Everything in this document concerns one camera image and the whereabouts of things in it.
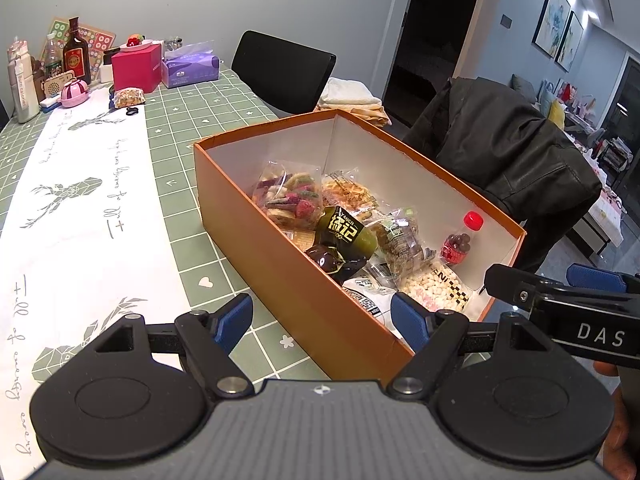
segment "black leather jacket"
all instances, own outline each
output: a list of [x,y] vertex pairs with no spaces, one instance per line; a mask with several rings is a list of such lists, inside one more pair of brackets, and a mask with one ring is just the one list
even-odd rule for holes
[[526,220],[515,267],[536,272],[551,247],[598,199],[582,154],[525,99],[487,79],[449,80],[404,142]]

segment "red label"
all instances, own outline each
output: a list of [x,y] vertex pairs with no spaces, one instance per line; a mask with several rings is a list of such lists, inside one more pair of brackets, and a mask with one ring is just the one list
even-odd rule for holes
[[458,264],[462,260],[465,259],[466,253],[461,253],[460,251],[455,250],[447,240],[444,242],[442,246],[442,250],[440,251],[442,257],[447,260],[450,264]]
[[82,48],[72,48],[65,52],[65,65],[67,70],[73,70],[76,77],[84,75],[84,59]]

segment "gray wall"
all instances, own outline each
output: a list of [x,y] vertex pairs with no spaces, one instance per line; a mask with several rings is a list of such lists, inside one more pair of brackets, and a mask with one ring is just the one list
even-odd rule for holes
[[[485,77],[507,84],[515,73],[531,81],[536,90],[543,79],[554,84],[560,78],[573,80],[580,68],[591,27],[584,31],[570,72],[565,72],[532,42],[544,2],[545,0],[485,0],[479,10],[479,30],[468,46],[470,55],[460,74],[466,77]],[[572,9],[578,18],[582,17],[584,6],[581,0],[577,0]],[[513,20],[509,29],[500,25],[503,14]]]
[[640,54],[617,40],[601,28],[591,27],[580,70],[572,79],[580,94],[592,94],[596,98],[596,119],[607,111],[606,106],[627,52],[640,59]]
[[[28,40],[31,53],[39,56],[53,17],[79,15],[81,22],[115,32],[118,43],[135,32],[159,39],[178,35],[188,43],[214,39],[220,58],[230,64],[242,33],[254,29],[333,52],[338,58],[335,76],[358,79],[369,85],[391,2],[0,0],[0,46],[8,47],[18,35]],[[6,70],[0,71],[0,98],[11,111],[13,105]]]

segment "yellow pillow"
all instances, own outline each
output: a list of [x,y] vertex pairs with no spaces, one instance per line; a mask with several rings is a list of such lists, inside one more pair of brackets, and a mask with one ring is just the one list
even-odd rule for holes
[[548,119],[564,131],[564,110],[557,99],[551,103]]

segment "framed painting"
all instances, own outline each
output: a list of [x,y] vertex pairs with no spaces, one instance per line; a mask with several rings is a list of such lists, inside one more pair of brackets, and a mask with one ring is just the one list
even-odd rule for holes
[[582,33],[584,29],[578,19],[575,12],[571,11],[569,16],[569,25],[567,25],[562,37],[562,43],[560,44],[560,50],[556,61],[567,72],[571,70],[571,65],[574,62],[575,53],[578,52],[578,46],[582,39]]
[[554,59],[560,50],[562,33],[569,18],[571,6],[568,0],[545,0],[533,43]]

